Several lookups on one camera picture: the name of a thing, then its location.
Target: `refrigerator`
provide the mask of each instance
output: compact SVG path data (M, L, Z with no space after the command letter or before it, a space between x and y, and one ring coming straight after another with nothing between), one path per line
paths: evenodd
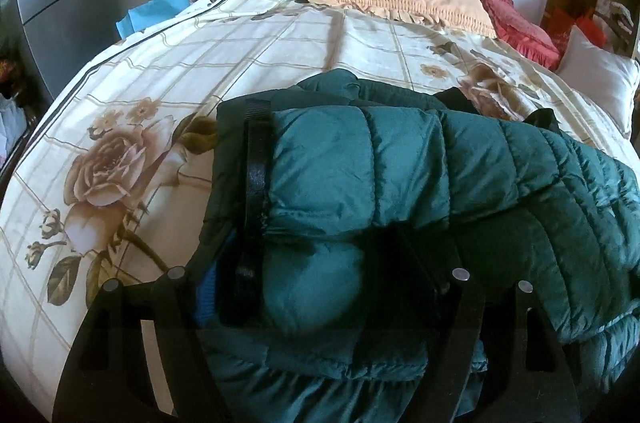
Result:
M119 40L115 0L0 0L0 33L19 53L43 113L91 58Z

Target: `green down jacket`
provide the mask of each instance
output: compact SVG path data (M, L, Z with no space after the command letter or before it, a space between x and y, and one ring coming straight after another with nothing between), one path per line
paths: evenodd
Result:
M640 202L633 172L565 134L447 108L344 70L271 100L276 142L263 304L248 327L199 332L239 421L390 423L430 357L385 283L375 229L400 221L489 300L529 280L563 344L583 411L622 371L640 335ZM238 216L244 100L218 108L213 188L200 249ZM461 411L474 406L477 373Z

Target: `red cloth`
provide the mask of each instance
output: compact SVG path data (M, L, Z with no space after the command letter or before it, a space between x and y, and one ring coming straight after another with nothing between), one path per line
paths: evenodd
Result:
M564 55L566 47L569 44L569 35L571 35L571 27L574 24L580 28L584 36L589 39L594 46L604 48L607 43L607 37L593 19L589 18L589 13L574 19L556 7L551 14L546 32L548 32L549 37L551 37L554 45L562 55Z
M580 28L584 33L584 36L591 41L594 46L598 46L600 49L604 48L607 43L607 36L600 27L588 17L579 17L575 21L575 25Z
M498 38L518 53L541 66L554 70L561 54L549 35L530 23L513 7L513 0L480 0L489 14Z

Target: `floral bedsheet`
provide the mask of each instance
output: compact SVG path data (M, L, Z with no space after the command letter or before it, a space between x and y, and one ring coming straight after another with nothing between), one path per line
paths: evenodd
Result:
M36 129L0 209L0 349L46 417L102 283L151 281L193 254L220 101L337 67L425 93L459 86L484 114L513 120L552 107L561 129L640 174L606 113L500 41L296 0L186 13L80 71ZM157 353L148 359L170 411Z

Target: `blue knit fabric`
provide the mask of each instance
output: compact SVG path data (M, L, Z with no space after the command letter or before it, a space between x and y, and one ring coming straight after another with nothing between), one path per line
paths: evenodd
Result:
M226 238L223 247L219 250L219 255L222 255L228 247L236 240L236 231L231 230ZM209 266L209 269L204 274L202 281L198 284L196 289L196 308L193 312L193 319L198 327L204 327L207 322L215 318L216 316L216 277L218 275L218 259Z

